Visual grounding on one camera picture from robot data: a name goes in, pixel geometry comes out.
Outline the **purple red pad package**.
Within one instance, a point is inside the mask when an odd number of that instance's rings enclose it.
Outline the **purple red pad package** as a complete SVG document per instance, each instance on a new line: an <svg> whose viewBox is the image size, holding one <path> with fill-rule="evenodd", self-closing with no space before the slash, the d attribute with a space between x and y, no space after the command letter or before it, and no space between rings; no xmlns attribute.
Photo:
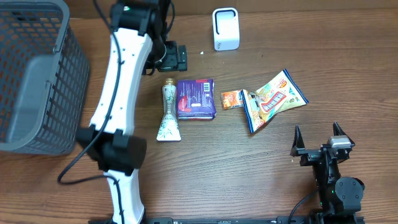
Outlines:
<svg viewBox="0 0 398 224"><path fill-rule="evenodd" d="M216 116L213 79L178 80L177 114L180 120L212 120Z"/></svg>

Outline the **small orange snack packet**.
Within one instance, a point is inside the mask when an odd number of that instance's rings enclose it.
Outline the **small orange snack packet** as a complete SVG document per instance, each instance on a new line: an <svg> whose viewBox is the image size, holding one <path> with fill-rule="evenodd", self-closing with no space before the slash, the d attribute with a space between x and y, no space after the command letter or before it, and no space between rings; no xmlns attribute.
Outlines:
<svg viewBox="0 0 398 224"><path fill-rule="evenodd" d="M244 103L241 90L233 90L222 93L221 102L224 110L242 108Z"/></svg>

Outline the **yellow snack bag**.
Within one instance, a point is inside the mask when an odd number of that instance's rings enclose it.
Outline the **yellow snack bag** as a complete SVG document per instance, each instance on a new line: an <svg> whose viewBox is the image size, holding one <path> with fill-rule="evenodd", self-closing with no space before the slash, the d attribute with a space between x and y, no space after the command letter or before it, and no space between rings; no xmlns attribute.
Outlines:
<svg viewBox="0 0 398 224"><path fill-rule="evenodd" d="M286 69L256 91L241 90L241 95L251 134L276 114L309 103Z"/></svg>

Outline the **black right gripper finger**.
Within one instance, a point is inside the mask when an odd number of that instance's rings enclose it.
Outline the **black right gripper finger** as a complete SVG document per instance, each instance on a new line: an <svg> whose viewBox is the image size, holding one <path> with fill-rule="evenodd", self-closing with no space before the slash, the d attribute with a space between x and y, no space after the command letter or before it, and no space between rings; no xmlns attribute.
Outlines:
<svg viewBox="0 0 398 224"><path fill-rule="evenodd" d="M294 141L293 141L293 144L292 144L290 155L293 156L293 157L300 156L303 153L304 150L305 150L305 145L304 145L304 141L303 141L303 138L302 138L302 134L301 134L299 125L296 125L295 134L294 134Z"/></svg>
<svg viewBox="0 0 398 224"><path fill-rule="evenodd" d="M355 146L355 142L343 131L343 129L336 121L333 123L333 135L343 136L344 138L348 139L351 146Z"/></svg>

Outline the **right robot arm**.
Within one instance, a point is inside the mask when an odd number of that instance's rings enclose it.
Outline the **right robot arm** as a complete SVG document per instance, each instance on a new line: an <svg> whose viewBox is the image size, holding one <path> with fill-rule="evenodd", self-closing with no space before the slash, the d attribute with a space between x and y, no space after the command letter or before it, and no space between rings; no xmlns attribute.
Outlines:
<svg viewBox="0 0 398 224"><path fill-rule="evenodd" d="M319 149L306 149L299 126L295 127L290 155L300 158L301 166L311 166L317 183L321 208L311 211L311 223L358 223L364 183L358 178L343 177L338 164L347 161L354 141L333 123L333 135Z"/></svg>

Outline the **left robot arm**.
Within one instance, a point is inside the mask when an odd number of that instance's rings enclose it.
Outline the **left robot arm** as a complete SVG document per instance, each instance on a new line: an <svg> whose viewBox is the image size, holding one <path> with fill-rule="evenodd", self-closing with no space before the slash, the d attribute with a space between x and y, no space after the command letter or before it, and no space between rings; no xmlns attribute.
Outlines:
<svg viewBox="0 0 398 224"><path fill-rule="evenodd" d="M185 46L168 40L172 1L117 1L105 24L111 33L108 69L96 111L76 140L97 162L108 181L113 216L108 223L144 223L139 169L147 141L134 133L134 112L141 77L151 72L187 70Z"/></svg>

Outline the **white tube item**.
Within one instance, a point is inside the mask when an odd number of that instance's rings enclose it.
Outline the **white tube item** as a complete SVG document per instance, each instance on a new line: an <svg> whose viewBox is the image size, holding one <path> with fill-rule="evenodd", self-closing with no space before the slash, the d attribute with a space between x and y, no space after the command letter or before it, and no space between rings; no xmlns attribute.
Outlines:
<svg viewBox="0 0 398 224"><path fill-rule="evenodd" d="M181 135L178 126L176 102L176 80L167 78L162 87L164 115L157 134L158 141L180 141Z"/></svg>

